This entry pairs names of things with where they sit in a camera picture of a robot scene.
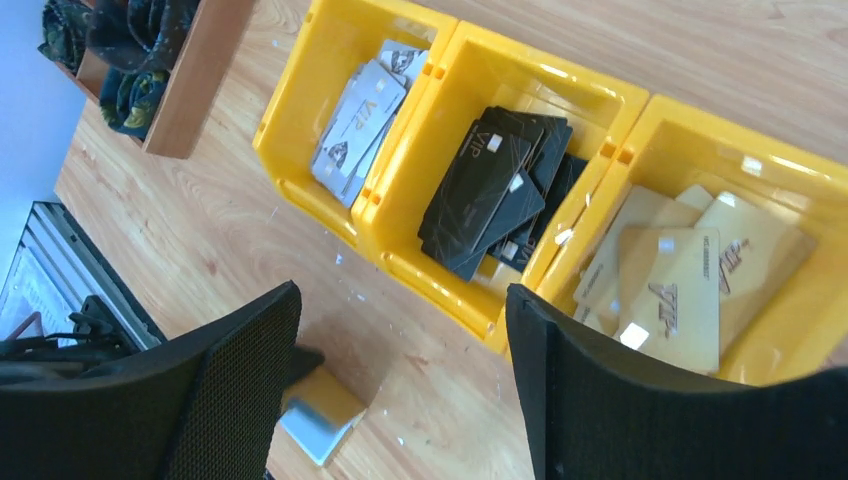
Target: cloth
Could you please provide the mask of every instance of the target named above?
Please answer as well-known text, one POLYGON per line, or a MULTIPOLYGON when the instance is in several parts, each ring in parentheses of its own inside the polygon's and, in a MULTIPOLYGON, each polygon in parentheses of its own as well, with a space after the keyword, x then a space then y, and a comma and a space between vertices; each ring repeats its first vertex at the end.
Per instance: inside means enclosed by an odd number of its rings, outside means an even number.
POLYGON ((44 43, 38 51, 74 75, 85 54, 85 35, 91 9, 79 0, 48 0, 41 15, 44 43))
POLYGON ((100 113, 109 128, 144 140, 168 77, 166 71, 123 73, 110 68, 100 91, 100 113))
POLYGON ((124 73, 170 71, 177 62, 199 0, 99 0, 88 47, 124 73))

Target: gold vip card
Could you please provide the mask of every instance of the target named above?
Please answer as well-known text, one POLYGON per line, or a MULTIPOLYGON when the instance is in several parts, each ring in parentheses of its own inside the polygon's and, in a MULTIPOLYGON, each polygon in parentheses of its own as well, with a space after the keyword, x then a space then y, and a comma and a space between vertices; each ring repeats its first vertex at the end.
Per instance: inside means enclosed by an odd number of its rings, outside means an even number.
POLYGON ((718 251, 714 228, 622 231, 615 338, 680 368, 718 370, 718 251))
POLYGON ((618 235, 633 227, 691 227, 703 212, 697 208, 634 185, 598 247, 589 268, 580 279, 574 300, 596 315, 617 318, 618 235))
POLYGON ((748 326, 810 256, 814 239, 763 209, 724 192, 696 224, 721 235, 721 351, 748 326))

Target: vip card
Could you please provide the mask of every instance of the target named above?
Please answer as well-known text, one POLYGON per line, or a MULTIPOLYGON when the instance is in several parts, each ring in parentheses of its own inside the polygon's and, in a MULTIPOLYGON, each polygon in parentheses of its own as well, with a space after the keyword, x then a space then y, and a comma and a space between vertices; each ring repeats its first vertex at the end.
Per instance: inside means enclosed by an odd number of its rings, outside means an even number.
POLYGON ((521 238, 523 237, 513 232, 507 238, 507 241, 496 245, 491 251, 492 256, 519 272, 524 272, 524 268, 530 261, 530 257, 533 256, 533 252, 536 251, 536 247, 542 240, 548 225, 550 225, 560 205, 568 196, 568 192, 574 188, 577 179, 580 178, 586 165, 588 165, 588 162, 575 156, 566 155, 566 157, 564 165, 557 172, 553 185, 548 191, 545 208, 536 217, 535 222, 525 224, 518 229, 523 230, 528 226, 531 227, 527 240, 522 242, 521 238))
POLYGON ((695 226, 717 228, 721 235, 718 258, 724 352, 812 254, 816 242, 729 192, 721 193, 695 226))
POLYGON ((618 236, 626 227, 691 227, 701 211, 634 185, 595 252, 574 300, 598 315, 615 318, 618 301, 618 236))
POLYGON ((386 40, 380 48, 380 64, 390 73, 404 78, 407 89, 418 79, 427 63, 428 50, 420 50, 393 40, 386 40))
POLYGON ((616 332, 618 332, 618 318, 602 317, 586 305, 577 305, 577 310, 574 312, 574 319, 608 337, 615 336, 616 332))
POLYGON ((541 122, 526 114, 512 112, 502 107, 486 108, 480 120, 530 142, 531 150, 526 166, 528 170, 533 168, 533 163, 536 161, 539 153, 539 146, 547 135, 545 127, 541 122))
POLYGON ((363 67, 323 144, 343 176, 350 177, 405 96, 406 89, 377 61, 363 67))
POLYGON ((330 120, 327 122, 327 126, 324 127, 324 131, 321 133, 321 138, 318 140, 318 145, 315 147, 315 153, 312 156, 312 165, 315 164, 315 161, 318 159, 318 154, 322 150, 322 146, 324 145, 324 141, 327 139, 327 134, 330 133, 330 130, 333 128, 333 125, 336 124, 336 118, 339 115, 339 110, 341 110, 342 105, 347 102, 347 98, 350 95, 350 91, 353 89, 353 86, 356 84, 356 79, 359 78, 359 74, 362 73, 362 66, 360 65, 356 71, 353 73, 353 76, 347 81, 344 90, 342 90, 342 94, 339 96, 339 101, 336 102, 336 108, 333 110, 333 113, 330 115, 330 120))
POLYGON ((483 232, 480 244, 475 252, 463 253, 446 260, 443 264, 465 281, 471 281, 474 273, 483 262, 486 250, 498 243, 519 225, 536 216, 544 207, 545 199, 533 184, 530 175, 521 170, 518 180, 510 184, 510 190, 504 197, 492 221, 483 232))
POLYGON ((425 212, 425 253, 440 260, 474 251, 529 154, 529 142, 475 121, 425 212))
POLYGON ((719 232, 626 228, 619 235, 615 338, 697 373, 719 368, 719 232))
POLYGON ((356 171, 348 180, 348 184, 340 198, 342 205, 344 205, 345 208, 350 208, 353 205, 353 202, 355 202, 356 198, 359 196, 359 192, 362 191, 362 187, 365 186, 365 177, 367 177, 368 172, 371 171, 371 166, 374 164, 374 160, 380 152, 380 147, 383 146, 383 142, 386 140, 386 135, 389 134, 389 129, 392 128, 394 121, 395 117, 392 117, 388 122, 386 122, 386 126, 384 126, 380 134, 377 135, 377 138, 374 140, 374 143, 371 144, 368 151, 365 152, 365 155, 362 156, 362 160, 359 161, 356 171))

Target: plastic storage bin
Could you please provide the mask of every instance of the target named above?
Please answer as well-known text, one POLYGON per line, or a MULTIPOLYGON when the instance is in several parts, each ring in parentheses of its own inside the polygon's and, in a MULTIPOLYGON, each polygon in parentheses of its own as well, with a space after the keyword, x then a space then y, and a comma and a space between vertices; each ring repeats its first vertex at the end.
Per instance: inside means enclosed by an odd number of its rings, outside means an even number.
MULTIPOLYGON (((348 79, 358 65, 376 56, 384 40, 428 48, 424 73, 440 75, 434 65, 457 24, 453 17, 399 0, 316 0, 303 19, 253 147, 283 197, 360 253, 357 204, 344 208, 310 172, 318 140, 348 79)), ((360 197, 370 194, 429 78, 421 75, 407 95, 360 197)))
POLYGON ((573 315, 579 272, 629 185, 674 197, 696 183, 772 212, 776 204, 818 242, 737 337, 718 376, 763 385, 819 369, 848 333, 848 169, 662 96, 651 100, 617 152, 537 293, 573 315))
POLYGON ((621 80, 462 22, 457 27, 414 117, 361 210, 361 242, 369 258, 463 325, 491 349, 503 352, 505 326, 497 325, 506 285, 531 288, 569 229, 585 198, 606 172, 648 93, 621 80), (568 151, 590 160, 562 204, 523 277, 487 257, 491 279, 465 283, 421 251, 418 228, 428 204, 474 119, 488 106, 566 116, 574 135, 568 151))

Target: wooden surface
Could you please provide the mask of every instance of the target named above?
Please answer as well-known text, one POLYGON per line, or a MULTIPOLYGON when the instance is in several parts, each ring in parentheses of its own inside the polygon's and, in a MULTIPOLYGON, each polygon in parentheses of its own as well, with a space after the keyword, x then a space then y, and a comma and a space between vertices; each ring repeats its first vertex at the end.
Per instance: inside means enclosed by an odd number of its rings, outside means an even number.
POLYGON ((144 141, 145 152, 173 158, 191 155, 250 19, 254 1, 200 2, 144 141))
MULTIPOLYGON (((845 160, 837 0, 423 3, 845 160)), ((287 205, 259 166, 250 142, 307 8, 258 1, 190 160, 143 154, 89 103, 57 192, 169 336, 300 285, 301 341, 370 409, 323 471, 278 431, 277 478, 531 478, 507 364, 287 205)))

